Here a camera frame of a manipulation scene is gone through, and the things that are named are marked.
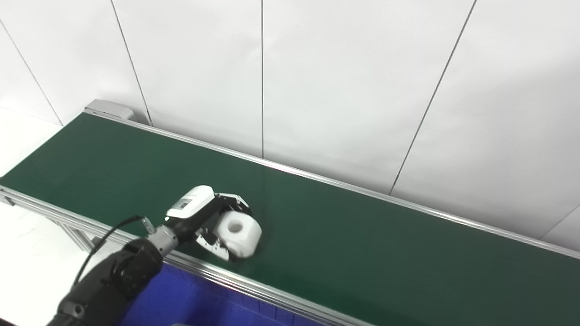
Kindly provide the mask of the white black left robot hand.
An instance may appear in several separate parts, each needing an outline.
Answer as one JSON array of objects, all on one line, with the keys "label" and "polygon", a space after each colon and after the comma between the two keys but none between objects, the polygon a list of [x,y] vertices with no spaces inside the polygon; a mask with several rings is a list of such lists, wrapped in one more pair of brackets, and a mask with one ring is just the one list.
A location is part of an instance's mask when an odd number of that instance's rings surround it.
[{"label": "white black left robot hand", "polygon": [[163,227],[175,243],[197,243],[224,261],[254,256],[261,227],[241,196],[192,188],[166,212]]}]

